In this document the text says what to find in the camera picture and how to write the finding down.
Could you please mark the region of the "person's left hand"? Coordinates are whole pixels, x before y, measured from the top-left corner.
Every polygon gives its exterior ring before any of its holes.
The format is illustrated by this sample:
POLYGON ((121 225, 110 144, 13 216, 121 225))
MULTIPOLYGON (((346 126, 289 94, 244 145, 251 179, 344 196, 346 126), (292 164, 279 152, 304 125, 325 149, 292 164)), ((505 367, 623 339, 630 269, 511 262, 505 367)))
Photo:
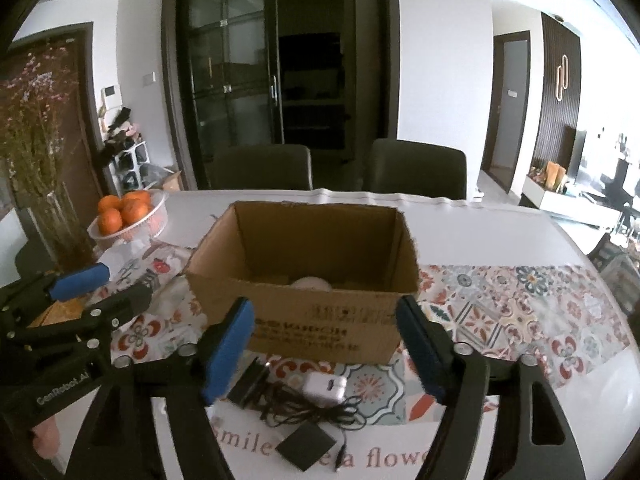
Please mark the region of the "person's left hand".
POLYGON ((32 428, 32 446, 38 456, 52 460, 61 445, 60 430, 54 416, 32 428))

